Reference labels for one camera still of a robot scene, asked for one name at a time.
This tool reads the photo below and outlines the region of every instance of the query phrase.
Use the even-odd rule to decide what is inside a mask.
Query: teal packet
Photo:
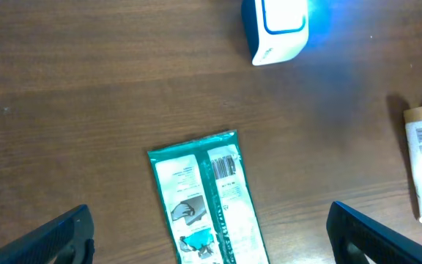
[[[178,263],[269,263],[236,131],[148,154]]]

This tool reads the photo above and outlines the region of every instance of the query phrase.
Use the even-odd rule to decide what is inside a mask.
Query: wet wipes package
[[[236,131],[148,154],[178,263],[269,263]]]

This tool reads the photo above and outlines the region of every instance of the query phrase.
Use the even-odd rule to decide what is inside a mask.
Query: wood grain
[[[303,52],[253,67],[240,1],[0,0],[0,246],[86,203],[95,263],[175,263],[146,151],[226,129],[272,263],[333,263],[333,200],[422,244],[422,1],[309,5]]]

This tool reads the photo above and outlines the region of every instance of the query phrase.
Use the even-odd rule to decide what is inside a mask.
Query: wooden table
[[[422,244],[422,1],[312,0],[306,48],[264,67],[240,3],[0,1],[0,246],[86,203],[95,263],[175,263],[147,151],[227,129],[272,263],[333,263],[333,200]]]

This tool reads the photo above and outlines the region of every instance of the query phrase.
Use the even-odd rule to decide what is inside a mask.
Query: bottle cap
[[[403,117],[405,123],[422,121],[422,107],[405,110]]]

